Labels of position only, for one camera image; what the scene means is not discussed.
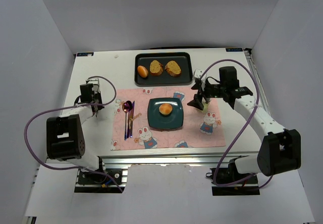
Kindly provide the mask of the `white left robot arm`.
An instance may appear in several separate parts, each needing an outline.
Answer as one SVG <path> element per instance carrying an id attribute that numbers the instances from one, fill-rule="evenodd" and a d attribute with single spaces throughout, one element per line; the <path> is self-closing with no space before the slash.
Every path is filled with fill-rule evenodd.
<path id="1" fill-rule="evenodd" d="M 58 117 L 46 121 L 46 151 L 50 159 L 66 161 L 92 171 L 105 173 L 102 159 L 86 147 L 82 124 L 96 116 L 102 98 L 99 79 L 87 80 L 80 85 L 80 103 L 94 103 L 95 106 L 78 106 Z"/>

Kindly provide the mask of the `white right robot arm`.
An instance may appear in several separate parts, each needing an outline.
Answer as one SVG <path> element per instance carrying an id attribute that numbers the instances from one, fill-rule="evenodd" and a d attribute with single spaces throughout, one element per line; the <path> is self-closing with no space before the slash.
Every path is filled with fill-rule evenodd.
<path id="1" fill-rule="evenodd" d="M 235 67 L 221 67 L 217 84 L 209 83 L 206 73 L 194 73 L 197 90 L 188 106 L 203 110 L 204 103 L 221 98 L 239 113 L 255 131 L 261 141 L 257 156 L 242 156 L 229 163 L 228 178 L 236 181 L 240 176 L 262 173 L 273 176 L 301 167 L 301 136 L 297 130 L 288 130 L 277 123 L 261 106 L 247 87 L 241 87 Z"/>

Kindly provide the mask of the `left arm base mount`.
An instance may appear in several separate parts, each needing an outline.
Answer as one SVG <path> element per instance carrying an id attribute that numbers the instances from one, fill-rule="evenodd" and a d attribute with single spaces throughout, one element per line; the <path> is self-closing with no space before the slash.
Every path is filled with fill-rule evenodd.
<path id="1" fill-rule="evenodd" d="M 105 170 L 124 190 L 127 181 L 128 171 L 124 169 L 106 169 Z M 95 175 L 90 172 L 80 170 L 75 184 L 75 193 L 100 193 L 100 194 L 121 194 L 119 188 L 114 182 L 103 175 Z"/>

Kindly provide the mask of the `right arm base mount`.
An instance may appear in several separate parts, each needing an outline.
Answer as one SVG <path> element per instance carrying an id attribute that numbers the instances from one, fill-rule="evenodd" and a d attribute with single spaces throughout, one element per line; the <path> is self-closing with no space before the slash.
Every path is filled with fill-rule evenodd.
<path id="1" fill-rule="evenodd" d="M 257 196 L 260 195 L 258 189 L 258 178 L 256 175 L 251 176 L 249 179 L 245 179 L 249 174 L 239 174 L 236 170 L 229 170 L 226 168 L 219 168 L 216 176 L 216 182 L 219 185 L 224 185 L 238 181 L 238 183 L 230 186 L 217 186 L 213 182 L 213 176 L 216 169 L 211 168 L 208 173 L 205 174 L 207 179 L 211 180 L 211 190 L 213 196 Z"/>

